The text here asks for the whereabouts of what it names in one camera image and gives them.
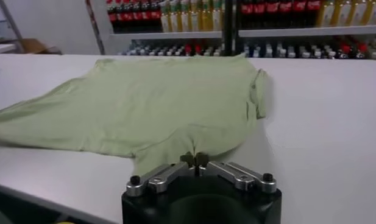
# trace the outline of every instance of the white table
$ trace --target white table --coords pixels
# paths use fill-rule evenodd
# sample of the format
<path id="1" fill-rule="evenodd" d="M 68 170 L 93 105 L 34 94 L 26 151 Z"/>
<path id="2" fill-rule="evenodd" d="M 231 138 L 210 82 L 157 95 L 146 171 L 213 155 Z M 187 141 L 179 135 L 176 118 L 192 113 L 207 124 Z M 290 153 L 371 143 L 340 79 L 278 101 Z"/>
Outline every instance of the white table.
<path id="1" fill-rule="evenodd" d="M 0 55 L 0 109 L 85 74 L 98 58 L 110 57 Z M 376 224 L 376 61 L 251 62 L 270 75 L 268 116 L 219 159 L 274 173 L 283 224 Z M 113 156 L 0 146 L 0 190 L 94 223 L 122 223 L 132 166 Z"/>

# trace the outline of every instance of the white shelf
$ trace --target white shelf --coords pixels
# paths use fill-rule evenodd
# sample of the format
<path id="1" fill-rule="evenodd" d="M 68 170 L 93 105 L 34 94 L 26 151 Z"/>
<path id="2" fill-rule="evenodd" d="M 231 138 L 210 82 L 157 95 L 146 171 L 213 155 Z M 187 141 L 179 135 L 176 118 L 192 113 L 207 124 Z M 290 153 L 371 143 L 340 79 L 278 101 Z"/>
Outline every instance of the white shelf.
<path id="1" fill-rule="evenodd" d="M 151 39 L 193 39 L 193 38 L 221 38 L 221 31 L 211 32 L 175 32 L 175 33 L 117 33 L 115 38 L 129 38 L 134 40 Z"/>
<path id="2" fill-rule="evenodd" d="M 239 31 L 240 37 L 297 37 L 354 34 L 376 34 L 376 25 Z"/>

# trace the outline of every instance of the red bottle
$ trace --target red bottle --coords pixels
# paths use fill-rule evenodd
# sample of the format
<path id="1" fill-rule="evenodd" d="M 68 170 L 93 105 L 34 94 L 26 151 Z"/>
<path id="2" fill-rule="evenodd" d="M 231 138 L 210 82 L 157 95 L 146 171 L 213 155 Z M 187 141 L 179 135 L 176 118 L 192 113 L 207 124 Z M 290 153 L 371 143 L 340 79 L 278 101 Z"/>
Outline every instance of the red bottle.
<path id="1" fill-rule="evenodd" d="M 316 19 L 321 9 L 321 0 L 308 0 L 306 16 L 305 16 L 305 26 L 314 27 L 316 25 Z"/>
<path id="2" fill-rule="evenodd" d="M 292 26 L 303 27 L 305 25 L 305 5 L 307 0 L 294 0 L 292 13 Z"/>
<path id="3" fill-rule="evenodd" d="M 186 56 L 192 56 L 192 47 L 189 44 L 185 45 L 185 53 Z"/>
<path id="4" fill-rule="evenodd" d="M 154 31 L 161 32 L 162 31 L 162 23 L 161 23 L 161 7 L 159 5 L 160 1 L 152 0 L 151 2 L 151 20 L 153 24 Z"/>
<path id="5" fill-rule="evenodd" d="M 263 27 L 265 20 L 265 1 L 254 0 L 254 20 L 252 21 L 253 27 L 256 29 Z"/>
<path id="6" fill-rule="evenodd" d="M 133 12 L 132 12 L 132 4 L 129 0 L 123 0 L 123 11 L 122 11 L 122 17 L 124 20 L 124 30 L 126 32 L 133 31 Z"/>
<path id="7" fill-rule="evenodd" d="M 150 7 L 149 0 L 141 0 L 141 23 L 146 28 L 146 31 L 151 31 L 152 27 Z"/>
<path id="8" fill-rule="evenodd" d="M 116 7 L 112 5 L 112 0 L 107 0 L 107 4 L 109 21 L 112 24 L 113 30 L 116 31 L 119 25 L 117 20 Z"/>
<path id="9" fill-rule="evenodd" d="M 242 0 L 241 4 L 241 27 L 242 29 L 249 29 L 252 27 L 253 15 L 253 0 Z"/>
<path id="10" fill-rule="evenodd" d="M 143 16 L 141 14 L 141 2 L 140 0 L 132 0 L 132 13 L 133 13 L 133 29 L 135 31 L 144 31 Z"/>
<path id="11" fill-rule="evenodd" d="M 280 0 L 277 27 L 288 28 L 292 20 L 292 0 Z"/>
<path id="12" fill-rule="evenodd" d="M 275 28 L 276 27 L 279 5 L 280 5 L 279 0 L 267 0 L 266 1 L 265 28 Z"/>
<path id="13" fill-rule="evenodd" d="M 125 28 L 125 24 L 124 24 L 124 6 L 122 4 L 117 6 L 116 14 L 117 14 L 117 21 L 118 21 L 118 32 L 123 32 Z"/>

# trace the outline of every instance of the bottle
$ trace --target bottle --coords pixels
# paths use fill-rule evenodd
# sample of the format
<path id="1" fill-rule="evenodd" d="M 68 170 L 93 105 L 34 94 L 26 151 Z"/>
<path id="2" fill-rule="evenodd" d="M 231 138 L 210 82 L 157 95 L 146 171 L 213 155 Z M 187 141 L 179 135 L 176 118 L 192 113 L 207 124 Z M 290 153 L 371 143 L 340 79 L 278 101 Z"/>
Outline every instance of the bottle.
<path id="1" fill-rule="evenodd" d="M 213 29 L 213 19 L 212 19 L 212 11 L 210 8 L 210 1 L 209 0 L 202 0 L 202 25 L 204 31 L 212 31 Z"/>
<path id="2" fill-rule="evenodd" d="M 242 29 L 251 28 L 253 12 L 254 12 L 253 0 L 242 0 L 242 3 L 241 3 L 241 27 Z"/>
<path id="3" fill-rule="evenodd" d="M 333 26 L 346 26 L 347 19 L 350 16 L 350 9 L 352 5 L 349 0 L 338 1 L 335 6 L 332 25 Z"/>
<path id="4" fill-rule="evenodd" d="M 367 25 L 376 25 L 376 0 L 369 1 L 363 21 Z"/>
<path id="5" fill-rule="evenodd" d="M 293 46 L 288 46 L 287 53 L 288 53 L 288 58 L 296 57 L 295 48 Z"/>
<path id="6" fill-rule="evenodd" d="M 154 32 L 162 31 L 161 7 L 158 0 L 153 0 L 150 7 L 151 24 Z"/>
<path id="7" fill-rule="evenodd" d="M 335 59 L 335 51 L 328 52 L 328 59 Z"/>
<path id="8" fill-rule="evenodd" d="M 192 56 L 192 47 L 189 44 L 185 45 L 185 55 Z"/>
<path id="9" fill-rule="evenodd" d="M 142 23 L 141 2 L 140 0 L 132 1 L 133 20 L 135 25 L 133 26 L 135 31 L 143 31 L 145 28 Z"/>
<path id="10" fill-rule="evenodd" d="M 244 57 L 249 58 L 250 57 L 250 47 L 248 44 L 244 45 Z"/>
<path id="11" fill-rule="evenodd" d="M 190 32 L 192 31 L 192 20 L 189 0 L 182 0 L 181 8 L 182 32 Z"/>
<path id="12" fill-rule="evenodd" d="M 222 1 L 213 0 L 213 31 L 221 31 L 223 27 Z"/>
<path id="13" fill-rule="evenodd" d="M 366 51 L 367 51 L 366 44 L 359 43 L 357 46 L 357 53 L 356 53 L 355 59 L 365 59 Z"/>
<path id="14" fill-rule="evenodd" d="M 306 27 L 314 27 L 316 25 L 316 19 L 318 18 L 320 9 L 321 9 L 320 0 L 308 0 L 307 8 L 306 8 L 307 15 L 305 18 Z"/>
<path id="15" fill-rule="evenodd" d="M 280 49 L 280 53 L 278 55 L 279 58 L 286 58 L 286 50 L 284 48 Z"/>
<path id="16" fill-rule="evenodd" d="M 341 47 L 337 50 L 335 58 L 348 59 L 349 52 L 350 52 L 350 46 L 342 44 Z"/>
<path id="17" fill-rule="evenodd" d="M 171 29 L 173 32 L 182 31 L 182 19 L 181 19 L 181 10 L 180 10 L 180 1 L 173 0 L 170 2 L 171 6 Z"/>
<path id="18" fill-rule="evenodd" d="M 266 21 L 265 28 L 275 28 L 277 24 L 277 13 L 279 0 L 267 0 L 266 1 Z"/>
<path id="19" fill-rule="evenodd" d="M 203 52 L 202 52 L 202 48 L 201 48 L 201 46 L 198 45 L 198 44 L 196 44 L 196 45 L 194 46 L 194 51 L 195 51 L 196 55 L 202 55 L 202 54 L 203 54 Z"/>
<path id="20" fill-rule="evenodd" d="M 118 5 L 116 8 L 116 14 L 117 14 L 117 32 L 123 32 L 125 31 L 125 24 L 124 24 L 124 6 Z"/>
<path id="21" fill-rule="evenodd" d="M 288 28 L 291 25 L 292 0 L 281 0 L 278 7 L 277 27 Z"/>
<path id="22" fill-rule="evenodd" d="M 242 0 L 241 2 L 241 28 L 248 29 L 249 28 L 249 1 L 250 0 Z"/>
<path id="23" fill-rule="evenodd" d="M 269 43 L 266 43 L 265 57 L 266 58 L 272 58 L 273 57 L 273 49 L 272 49 L 271 44 L 269 44 Z"/>
<path id="24" fill-rule="evenodd" d="M 252 25 L 254 28 L 259 29 L 263 27 L 263 21 L 265 20 L 265 1 L 255 0 L 254 2 L 254 20 Z"/>
<path id="25" fill-rule="evenodd" d="M 305 25 L 305 5 L 307 0 L 294 0 L 292 26 L 303 27 Z"/>
<path id="26" fill-rule="evenodd" d="M 192 31 L 202 31 L 202 9 L 199 0 L 191 0 Z"/>
<path id="27" fill-rule="evenodd" d="M 116 14 L 116 6 L 112 4 L 112 1 L 109 1 L 108 4 L 108 16 L 109 21 L 112 24 L 113 30 L 116 32 L 116 29 L 118 28 L 118 20 L 117 20 L 117 14 Z"/>
<path id="28" fill-rule="evenodd" d="M 321 8 L 319 17 L 317 19 L 317 26 L 319 27 L 328 27 L 331 25 L 331 21 L 333 18 L 335 10 L 335 1 L 334 0 L 326 0 L 324 2 L 323 7 Z"/>
<path id="29" fill-rule="evenodd" d="M 308 51 L 305 51 L 302 54 L 302 58 L 304 58 L 304 59 L 308 59 L 308 58 L 310 58 L 310 56 L 311 56 L 311 54 Z"/>
<path id="30" fill-rule="evenodd" d="M 149 0 L 141 0 L 141 23 L 146 31 L 152 31 L 153 27 L 150 8 L 151 5 Z"/>
<path id="31" fill-rule="evenodd" d="M 360 26 L 366 12 L 367 0 L 354 0 L 352 1 L 352 9 L 350 16 L 347 19 L 347 25 Z"/>
<path id="32" fill-rule="evenodd" d="M 124 3 L 124 7 L 123 7 L 122 17 L 124 20 L 125 30 L 127 32 L 131 32 L 133 31 L 133 27 L 134 27 L 132 4 L 129 0 L 124 0 L 123 3 Z"/>
<path id="33" fill-rule="evenodd" d="M 169 2 L 164 1 L 160 3 L 161 7 L 161 21 L 162 21 L 162 28 L 163 31 L 171 32 L 171 20 L 170 20 L 170 14 L 169 14 Z"/>

